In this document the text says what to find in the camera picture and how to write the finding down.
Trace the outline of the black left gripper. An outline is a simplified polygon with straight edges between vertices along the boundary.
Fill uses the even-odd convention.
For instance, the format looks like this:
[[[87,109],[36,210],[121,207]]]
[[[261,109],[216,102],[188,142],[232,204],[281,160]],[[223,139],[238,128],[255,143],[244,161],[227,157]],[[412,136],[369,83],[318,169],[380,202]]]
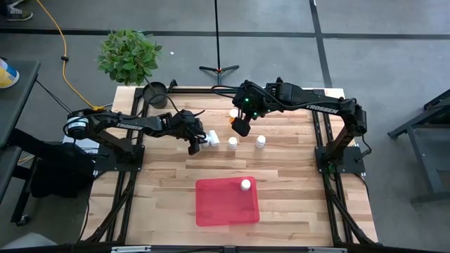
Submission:
[[[172,136],[189,140],[188,154],[195,155],[200,151],[200,140],[206,138],[200,118],[189,110],[181,110],[173,115],[167,112],[161,115],[162,136]]]

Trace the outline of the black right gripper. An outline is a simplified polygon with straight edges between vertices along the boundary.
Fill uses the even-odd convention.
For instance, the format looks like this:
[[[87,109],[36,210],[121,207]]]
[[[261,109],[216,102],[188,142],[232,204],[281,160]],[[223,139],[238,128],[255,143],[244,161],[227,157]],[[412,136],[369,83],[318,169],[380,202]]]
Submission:
[[[245,80],[239,87],[232,100],[233,105],[244,114],[244,118],[236,117],[231,128],[240,136],[246,137],[250,133],[250,119],[264,117],[271,112],[267,105],[266,91],[259,85]]]

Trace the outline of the red plastic basket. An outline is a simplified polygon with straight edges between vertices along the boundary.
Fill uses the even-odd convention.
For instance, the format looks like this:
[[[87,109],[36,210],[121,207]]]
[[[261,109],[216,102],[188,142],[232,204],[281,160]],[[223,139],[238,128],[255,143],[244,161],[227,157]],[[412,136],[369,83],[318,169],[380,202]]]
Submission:
[[[248,191],[240,188],[243,179],[251,182]],[[195,182],[195,222],[198,226],[230,226],[259,220],[257,182],[253,176]]]

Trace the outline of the black tripod stand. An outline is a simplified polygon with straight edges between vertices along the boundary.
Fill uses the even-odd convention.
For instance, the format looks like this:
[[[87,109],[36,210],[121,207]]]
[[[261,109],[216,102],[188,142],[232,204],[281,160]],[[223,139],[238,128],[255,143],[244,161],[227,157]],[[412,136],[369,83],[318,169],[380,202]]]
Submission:
[[[217,50],[217,66],[216,67],[206,67],[200,66],[199,69],[202,71],[210,71],[216,74],[217,84],[222,84],[222,75],[227,71],[237,70],[239,65],[232,65],[229,67],[221,67],[221,55],[220,55],[220,43],[219,43],[219,19],[218,19],[218,5],[217,0],[214,0],[214,22],[215,22],[215,39],[216,39],[216,50]]]

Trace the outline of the black plant pot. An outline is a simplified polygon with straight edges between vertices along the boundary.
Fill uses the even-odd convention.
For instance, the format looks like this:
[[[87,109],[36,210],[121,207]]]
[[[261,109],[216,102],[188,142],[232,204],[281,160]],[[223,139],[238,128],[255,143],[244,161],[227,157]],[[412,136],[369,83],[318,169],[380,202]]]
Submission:
[[[143,99],[156,109],[163,109],[167,105],[167,87],[161,82],[150,82],[143,89]]]

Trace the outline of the green leafy plant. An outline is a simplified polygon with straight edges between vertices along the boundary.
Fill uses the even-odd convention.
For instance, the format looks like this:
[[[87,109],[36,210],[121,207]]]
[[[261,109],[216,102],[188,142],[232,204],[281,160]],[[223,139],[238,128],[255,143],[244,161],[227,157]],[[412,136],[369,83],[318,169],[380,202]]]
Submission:
[[[149,35],[135,30],[118,30],[108,34],[96,57],[99,70],[111,81],[125,86],[148,83],[159,68],[162,45],[151,41]]]

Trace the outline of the white paper sheet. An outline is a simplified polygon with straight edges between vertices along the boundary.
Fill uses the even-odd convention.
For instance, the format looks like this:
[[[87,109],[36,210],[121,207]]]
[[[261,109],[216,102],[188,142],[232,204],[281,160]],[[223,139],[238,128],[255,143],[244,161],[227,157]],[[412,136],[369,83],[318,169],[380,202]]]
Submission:
[[[78,148],[81,148],[86,153],[92,153],[92,154],[97,154],[98,153],[98,149],[100,147],[99,143],[97,143],[97,142],[95,142],[95,141],[93,141],[91,139],[88,139],[88,138],[85,138],[85,139],[82,139],[82,140],[77,140],[77,139],[65,136],[63,138],[62,143],[70,143],[71,145],[75,145]]]

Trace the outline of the black bag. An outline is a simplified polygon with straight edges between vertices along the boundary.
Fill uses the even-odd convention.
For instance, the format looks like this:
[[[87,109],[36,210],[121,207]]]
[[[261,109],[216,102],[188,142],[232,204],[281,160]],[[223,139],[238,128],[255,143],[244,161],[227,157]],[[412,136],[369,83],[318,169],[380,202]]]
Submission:
[[[42,198],[56,195],[76,198],[81,190],[95,180],[94,162],[85,150],[76,144],[64,143],[60,146],[70,159],[61,162],[40,159],[30,184],[33,197]]]

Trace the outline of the black side table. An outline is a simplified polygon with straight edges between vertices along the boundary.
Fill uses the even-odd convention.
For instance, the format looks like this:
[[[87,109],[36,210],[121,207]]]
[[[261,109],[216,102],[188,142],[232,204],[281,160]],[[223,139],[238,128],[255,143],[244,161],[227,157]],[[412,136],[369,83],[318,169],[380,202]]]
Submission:
[[[7,144],[18,122],[41,66],[37,60],[10,59],[6,62],[19,72],[20,78],[12,87],[0,89],[0,149]]]

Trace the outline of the black bench seat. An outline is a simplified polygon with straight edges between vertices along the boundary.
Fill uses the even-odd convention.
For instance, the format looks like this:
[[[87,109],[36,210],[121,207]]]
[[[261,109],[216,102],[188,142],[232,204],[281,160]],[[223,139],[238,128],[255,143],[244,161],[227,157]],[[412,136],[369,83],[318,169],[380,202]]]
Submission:
[[[9,146],[0,152],[0,204],[4,198],[22,149]]]

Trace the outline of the dark grey metal stand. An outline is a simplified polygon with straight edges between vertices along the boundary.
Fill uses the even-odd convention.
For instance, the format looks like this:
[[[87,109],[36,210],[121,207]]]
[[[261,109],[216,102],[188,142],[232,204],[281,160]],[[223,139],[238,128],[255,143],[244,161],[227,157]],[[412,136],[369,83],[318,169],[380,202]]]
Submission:
[[[450,200],[450,190],[444,188],[439,176],[450,173],[450,89],[424,104],[419,115],[387,133],[391,139],[402,134],[408,135],[430,188],[428,194],[411,199],[411,203]]]

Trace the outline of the yellow and blue container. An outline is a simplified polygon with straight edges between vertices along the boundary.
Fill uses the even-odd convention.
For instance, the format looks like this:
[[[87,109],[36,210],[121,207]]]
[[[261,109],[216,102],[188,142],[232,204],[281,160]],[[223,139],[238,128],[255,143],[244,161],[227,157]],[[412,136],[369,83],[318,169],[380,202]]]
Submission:
[[[19,72],[0,58],[0,89],[7,89],[18,82]]]

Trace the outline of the person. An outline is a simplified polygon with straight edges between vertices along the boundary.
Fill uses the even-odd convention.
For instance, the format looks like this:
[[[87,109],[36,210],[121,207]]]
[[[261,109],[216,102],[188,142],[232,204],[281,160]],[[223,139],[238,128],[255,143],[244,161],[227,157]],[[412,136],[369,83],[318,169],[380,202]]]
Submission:
[[[17,7],[18,4],[21,4],[24,1],[25,0],[0,0],[0,16],[5,17],[5,19],[10,22],[28,21],[32,19],[34,16],[32,11],[23,10]]]

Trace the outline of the black metal table frame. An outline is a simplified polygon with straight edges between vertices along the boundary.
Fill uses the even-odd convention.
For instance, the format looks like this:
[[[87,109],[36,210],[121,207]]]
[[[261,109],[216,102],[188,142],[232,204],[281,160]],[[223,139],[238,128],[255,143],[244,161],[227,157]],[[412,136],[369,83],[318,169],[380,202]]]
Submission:
[[[317,170],[314,149],[335,138],[338,116],[296,110],[275,112],[254,122],[236,150],[226,140],[230,89],[177,86],[176,105],[201,110],[206,129],[221,139],[217,147],[197,155],[170,137],[133,134],[146,151],[139,172],[104,173],[93,185],[89,220],[74,252],[150,245],[149,253],[307,252],[309,247],[339,247],[367,253],[377,235],[364,185],[350,174],[327,176]],[[266,137],[257,148],[258,136]],[[199,179],[253,176],[257,182],[257,223],[200,227],[195,222],[195,182]]]

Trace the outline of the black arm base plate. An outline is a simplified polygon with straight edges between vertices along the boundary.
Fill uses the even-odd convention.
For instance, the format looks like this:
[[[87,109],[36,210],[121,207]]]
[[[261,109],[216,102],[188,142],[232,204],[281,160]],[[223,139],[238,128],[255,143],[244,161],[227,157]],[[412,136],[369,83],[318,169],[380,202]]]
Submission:
[[[321,174],[360,174],[366,171],[361,149],[357,146],[347,146],[338,157],[328,155],[323,146],[315,147],[314,154]]]
[[[140,171],[143,165],[144,145],[132,145],[131,152],[119,152],[100,145],[94,154],[94,169],[97,171]]]

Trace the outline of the silver frame bracket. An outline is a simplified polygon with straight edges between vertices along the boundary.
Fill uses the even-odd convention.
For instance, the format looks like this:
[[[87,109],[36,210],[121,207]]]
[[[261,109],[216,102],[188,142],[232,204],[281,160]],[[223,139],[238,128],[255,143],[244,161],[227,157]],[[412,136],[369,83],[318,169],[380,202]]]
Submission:
[[[151,250],[152,247],[150,245],[128,245],[112,247],[110,253],[147,253],[151,252]]]
[[[308,253],[347,253],[347,249],[339,247],[309,247]]]

